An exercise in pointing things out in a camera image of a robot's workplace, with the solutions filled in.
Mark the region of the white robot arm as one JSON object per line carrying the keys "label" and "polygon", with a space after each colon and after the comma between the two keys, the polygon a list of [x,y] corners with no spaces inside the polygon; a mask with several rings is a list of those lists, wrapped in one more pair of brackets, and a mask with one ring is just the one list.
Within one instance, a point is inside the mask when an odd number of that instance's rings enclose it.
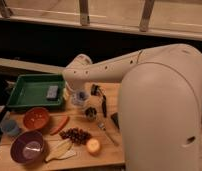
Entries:
{"label": "white robot arm", "polygon": [[187,44],[143,49],[90,64],[77,56],[63,71],[72,89],[118,82],[126,171],[199,171],[202,53]]}

